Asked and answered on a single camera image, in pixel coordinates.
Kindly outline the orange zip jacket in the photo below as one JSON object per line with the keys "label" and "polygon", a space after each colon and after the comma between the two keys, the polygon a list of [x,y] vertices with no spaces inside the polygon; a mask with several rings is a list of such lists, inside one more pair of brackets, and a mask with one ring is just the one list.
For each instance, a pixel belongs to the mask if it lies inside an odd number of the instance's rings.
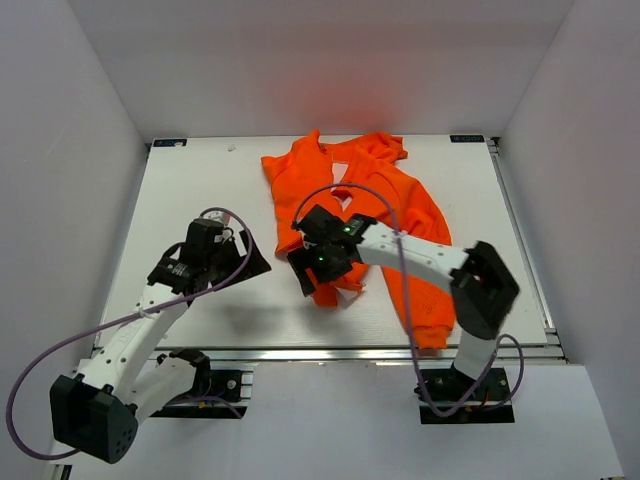
{"label": "orange zip jacket", "polygon": [[[396,163],[406,158],[403,140],[374,132],[341,143],[323,143],[317,130],[293,142],[281,156],[265,156],[262,169],[270,185],[277,223],[275,253],[284,256],[302,244],[293,230],[296,216],[320,205],[343,220],[364,214],[431,242],[449,245],[445,217],[421,182]],[[412,277],[410,299],[402,293],[401,274],[382,271],[396,313],[421,349],[442,349],[454,324],[450,294]]]}

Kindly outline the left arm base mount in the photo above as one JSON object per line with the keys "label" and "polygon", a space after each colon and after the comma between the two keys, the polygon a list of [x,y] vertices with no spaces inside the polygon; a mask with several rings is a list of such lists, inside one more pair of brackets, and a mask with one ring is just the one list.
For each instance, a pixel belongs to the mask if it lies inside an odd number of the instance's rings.
{"label": "left arm base mount", "polygon": [[211,363],[196,374],[195,386],[154,412],[152,418],[233,419],[246,414],[253,387],[253,367]]}

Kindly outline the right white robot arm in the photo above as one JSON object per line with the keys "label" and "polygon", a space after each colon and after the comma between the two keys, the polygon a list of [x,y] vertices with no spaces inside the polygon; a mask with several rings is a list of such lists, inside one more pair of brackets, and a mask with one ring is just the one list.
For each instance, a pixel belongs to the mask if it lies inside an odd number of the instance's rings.
{"label": "right white robot arm", "polygon": [[484,369],[520,288],[496,249],[479,241],[461,249],[400,233],[362,214],[343,221],[314,206],[292,223],[303,245],[287,254],[302,293],[349,273],[357,263],[390,268],[449,293],[462,329],[451,374],[453,390],[472,399],[484,391]]}

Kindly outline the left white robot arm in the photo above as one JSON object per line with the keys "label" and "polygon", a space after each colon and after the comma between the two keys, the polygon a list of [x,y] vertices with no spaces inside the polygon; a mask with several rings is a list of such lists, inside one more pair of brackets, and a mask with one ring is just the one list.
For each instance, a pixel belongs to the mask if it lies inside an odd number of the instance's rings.
{"label": "left white robot arm", "polygon": [[61,375],[50,393],[57,441],[108,464],[119,462],[142,423],[173,402],[203,402],[212,392],[210,359],[178,348],[148,358],[195,299],[270,271],[247,226],[235,214],[202,212],[186,238],[169,247],[147,277],[133,317],[73,377]]}

